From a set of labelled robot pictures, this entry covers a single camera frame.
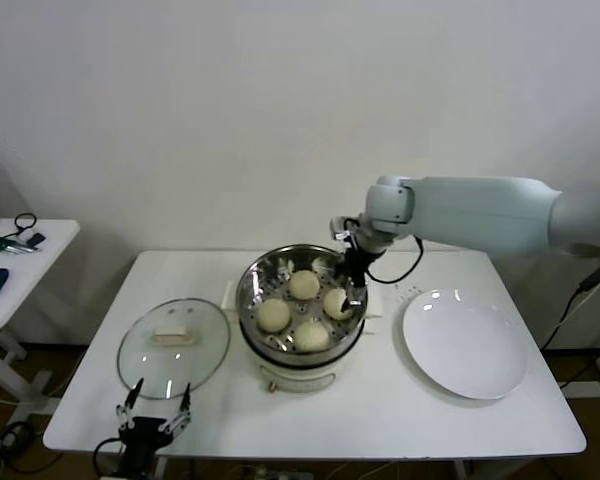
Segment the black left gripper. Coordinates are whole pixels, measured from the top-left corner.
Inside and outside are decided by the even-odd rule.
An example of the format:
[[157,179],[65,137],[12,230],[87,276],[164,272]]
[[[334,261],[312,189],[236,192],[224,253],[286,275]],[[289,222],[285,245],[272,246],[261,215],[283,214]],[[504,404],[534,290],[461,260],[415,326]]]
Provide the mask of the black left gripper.
[[119,438],[124,445],[119,470],[148,470],[153,465],[155,453],[173,442],[172,433],[182,433],[191,421],[190,383],[186,385],[178,413],[171,420],[133,418],[132,410],[143,383],[144,379],[140,378],[129,391],[124,403],[116,406]]

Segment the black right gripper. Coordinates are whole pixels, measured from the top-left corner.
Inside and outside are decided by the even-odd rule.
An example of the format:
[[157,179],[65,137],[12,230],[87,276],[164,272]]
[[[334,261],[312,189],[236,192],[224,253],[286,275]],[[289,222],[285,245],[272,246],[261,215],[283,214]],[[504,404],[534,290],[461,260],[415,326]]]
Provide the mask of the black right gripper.
[[347,248],[342,262],[342,273],[350,279],[351,285],[345,289],[345,298],[341,304],[341,311],[345,312],[358,309],[365,305],[368,293],[365,275],[369,266],[376,261],[374,253],[354,247]]

